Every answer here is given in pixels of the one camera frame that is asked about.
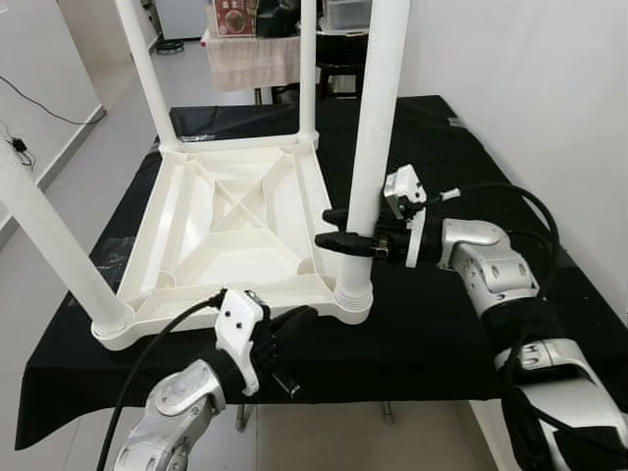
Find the black chair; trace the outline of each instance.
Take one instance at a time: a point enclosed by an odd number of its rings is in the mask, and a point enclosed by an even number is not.
[[[329,35],[319,31],[316,40],[316,66],[321,69],[318,99],[361,98],[369,36],[365,33]],[[354,76],[355,90],[334,92],[330,78]]]

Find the white wall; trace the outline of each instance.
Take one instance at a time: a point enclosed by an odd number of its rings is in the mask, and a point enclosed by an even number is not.
[[[133,5],[135,6],[137,16],[139,17],[139,26],[141,27],[141,32],[144,33],[144,39],[146,40],[146,44],[150,46],[152,42],[157,39],[155,26],[153,26],[153,23],[151,23],[148,19],[148,13],[141,6],[141,0],[134,0]]]
[[[3,1],[8,11],[0,14],[0,73],[62,116],[88,120],[99,103],[57,3]],[[79,131],[44,114],[4,83],[0,83],[0,118],[36,156],[36,180]],[[7,217],[0,206],[0,226]]]
[[[442,95],[626,322],[627,2],[415,0],[401,95]]]
[[[59,0],[59,8],[89,72],[131,60],[113,0]]]

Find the table leg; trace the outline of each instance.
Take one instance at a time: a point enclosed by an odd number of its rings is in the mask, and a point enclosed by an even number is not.
[[[255,88],[255,104],[257,106],[262,105],[262,89]]]
[[[237,407],[237,413],[235,414],[235,429],[238,432],[244,432],[246,430],[247,423],[248,416],[246,415],[246,404],[240,404]]]
[[[394,420],[393,408],[389,400],[382,402],[382,412],[384,414],[384,422],[388,425],[394,425],[396,421]]]

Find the black cable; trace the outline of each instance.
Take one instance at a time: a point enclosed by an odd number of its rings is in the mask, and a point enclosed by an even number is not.
[[[467,186],[461,186],[460,188],[458,188],[459,190],[458,196],[461,196],[464,193],[474,191],[477,189],[502,189],[502,190],[507,190],[507,191],[513,191],[519,194],[520,196],[523,196],[524,198],[526,198],[532,204],[534,204],[534,206],[536,206],[537,209],[541,211],[541,214],[543,214],[549,226],[549,235],[550,235],[551,247],[552,247],[548,272],[546,274],[546,278],[544,279],[544,282],[541,283],[539,292],[537,293],[537,297],[539,299],[545,298],[548,292],[550,291],[551,286],[553,285],[554,279],[556,278],[556,274],[558,273],[558,264],[560,262],[560,235],[558,232],[558,225],[556,224],[556,221],[553,218],[553,215],[551,214],[550,210],[545,205],[545,203],[541,201],[541,199],[539,199],[536,195],[534,195],[527,189],[522,188],[520,186],[515,186],[512,183],[486,182],[486,183],[469,184]],[[434,204],[444,202],[444,201],[448,201],[448,199],[443,200],[443,194],[442,194],[440,197],[430,199],[426,203],[426,206],[432,206]]]
[[[107,116],[107,111],[105,110],[103,112],[103,114],[101,116],[99,116],[98,118],[95,118],[94,120],[91,121],[85,121],[85,122],[80,122],[80,121],[73,121],[73,120],[69,120],[68,118],[64,118],[61,115],[58,115],[57,113],[55,113],[54,111],[50,111],[50,109],[42,104],[39,103],[37,100],[30,98],[28,95],[26,95],[25,93],[23,93],[14,83],[12,83],[8,78],[5,78],[4,76],[0,75],[0,80],[4,81],[7,85],[9,85],[13,91],[15,91],[17,94],[19,94],[24,100],[29,101],[30,103],[32,103],[35,106],[38,106],[39,108],[41,108],[43,111],[45,111],[46,113],[48,113],[50,116],[57,118],[58,120],[61,121],[65,121],[66,123],[69,123],[71,125],[77,125],[77,126],[86,126],[86,125],[95,125],[97,123],[100,123],[102,120],[105,119],[105,117]]]
[[[575,437],[578,440],[582,440],[583,442],[586,442],[587,444],[591,446],[595,446],[597,448],[603,449],[604,451],[607,451],[609,453],[617,454],[621,456],[622,458],[625,458],[627,456],[626,450],[615,448],[614,446],[609,446],[595,439],[592,439],[591,437],[587,437],[586,435],[580,433],[578,429],[575,429],[574,427],[571,427],[570,425],[565,424],[561,420],[558,420],[555,417],[550,416],[543,410],[534,406],[533,408],[534,408],[535,413],[539,416],[539,418],[543,420],[546,424],[552,425],[556,429],[559,429],[565,432],[566,434],[569,434],[572,437]]]
[[[504,364],[505,385],[507,388],[511,390],[514,390],[517,388],[513,382],[514,369],[516,367],[517,360],[519,359],[519,354],[521,353],[521,349],[523,348],[523,345],[527,337],[528,335],[525,329],[522,330],[521,335],[519,336],[519,339],[517,340],[516,344],[510,349],[510,353],[508,354],[508,358],[506,359],[506,362]],[[539,420],[542,420],[545,423],[552,425],[556,429],[561,430],[571,435],[572,437],[575,437],[579,440],[582,440],[583,442],[586,442],[587,444],[591,446],[595,446],[597,448],[603,449],[610,453],[619,454],[622,457],[626,455],[625,450],[618,449],[613,446],[609,446],[607,444],[603,444],[595,439],[592,439],[591,437],[587,437],[586,435],[582,434],[574,427],[571,427],[570,425],[565,424],[564,422],[556,419],[555,417],[550,416],[549,414],[539,409],[538,407],[535,407],[534,405],[532,405],[532,403],[530,403],[529,400],[526,401],[526,407],[528,407],[534,413],[534,415],[537,416]]]
[[[225,292],[221,291],[219,294],[205,300],[194,304],[191,307],[188,307],[184,312],[178,315],[175,319],[170,321],[170,323],[164,327],[164,329],[155,337],[148,346],[139,354],[133,367],[129,371],[129,375],[125,380],[122,389],[120,390],[120,394],[118,395],[118,401],[116,402],[116,407],[114,408],[113,413],[111,414],[111,419],[109,420],[109,427],[107,428],[107,433],[105,434],[105,440],[103,441],[102,448],[100,450],[100,458],[98,459],[98,465],[96,467],[96,471],[104,471],[105,465],[107,464],[107,457],[109,455],[109,451],[111,449],[111,442],[114,439],[114,434],[116,433],[116,427],[118,426],[118,422],[120,421],[120,416],[122,414],[122,409],[125,405],[125,399],[127,397],[127,393],[132,385],[132,382],[135,378],[135,375],[139,371],[139,367],[149,355],[149,353],[153,350],[155,346],[159,344],[160,341],[164,339],[164,337],[169,334],[176,326],[178,326],[181,322],[187,319],[189,316],[194,314],[195,312],[200,311],[201,309],[207,307],[215,307],[220,308],[222,301],[225,297]]]
[[[9,131],[9,126],[2,118],[0,118],[0,125],[2,125],[2,127],[4,128],[4,134],[6,134],[7,137],[11,137],[11,131]]]
[[[551,257],[551,243],[544,235],[537,233],[536,231],[529,231],[527,229],[512,229],[506,232],[509,236],[525,236],[528,238],[533,238],[543,247],[544,251],[548,253],[548,256]]]
[[[30,152],[30,150],[28,150],[26,143],[22,139],[20,139],[19,137],[14,137],[10,134],[10,132],[8,134],[8,137],[9,138],[6,139],[6,142],[13,148],[13,151],[20,160],[20,164],[24,165],[25,167],[29,167],[30,170],[33,172],[35,164],[37,163],[37,158],[35,157],[35,155]]]
[[[174,55],[184,52],[185,43],[180,39],[161,39],[155,45],[155,51],[160,55]]]

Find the cardboard box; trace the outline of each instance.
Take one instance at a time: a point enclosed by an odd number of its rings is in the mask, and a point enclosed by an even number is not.
[[[214,0],[220,37],[255,36],[257,0]]]

